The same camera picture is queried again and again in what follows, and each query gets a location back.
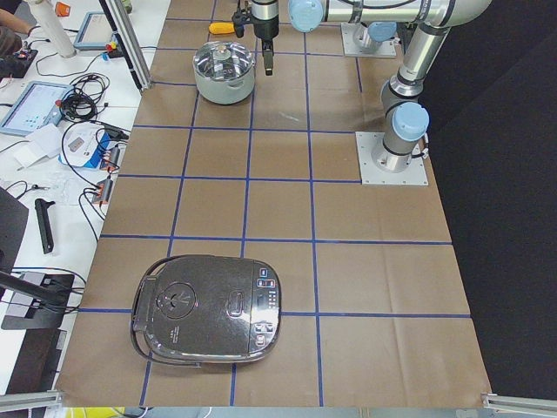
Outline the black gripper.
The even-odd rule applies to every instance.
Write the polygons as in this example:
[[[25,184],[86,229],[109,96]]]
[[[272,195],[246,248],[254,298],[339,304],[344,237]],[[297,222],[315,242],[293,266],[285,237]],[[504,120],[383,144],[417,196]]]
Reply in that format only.
[[[253,0],[251,7],[254,33],[262,41],[265,75],[273,74],[273,39],[279,33],[279,1]]]

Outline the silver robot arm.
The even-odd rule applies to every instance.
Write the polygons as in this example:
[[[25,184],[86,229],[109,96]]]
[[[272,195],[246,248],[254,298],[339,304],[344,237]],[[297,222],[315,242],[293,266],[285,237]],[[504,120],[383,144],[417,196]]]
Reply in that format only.
[[[423,81],[454,26],[479,17],[488,1],[291,1],[291,25],[300,32],[323,22],[416,24],[398,72],[383,86],[381,102],[386,131],[372,150],[374,164],[385,172],[403,172],[413,149],[425,137],[429,115],[419,102]]]
[[[364,50],[375,51],[384,42],[391,40],[396,30],[395,22],[360,23],[355,39]]]

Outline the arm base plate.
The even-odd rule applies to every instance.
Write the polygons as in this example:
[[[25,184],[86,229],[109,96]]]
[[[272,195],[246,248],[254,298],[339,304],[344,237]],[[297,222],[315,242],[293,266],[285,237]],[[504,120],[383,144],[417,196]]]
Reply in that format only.
[[[427,186],[419,146],[406,156],[397,156],[384,147],[383,137],[383,132],[355,132],[361,184]]]
[[[347,57],[395,58],[395,22],[369,24],[342,23],[341,35],[344,55]]]

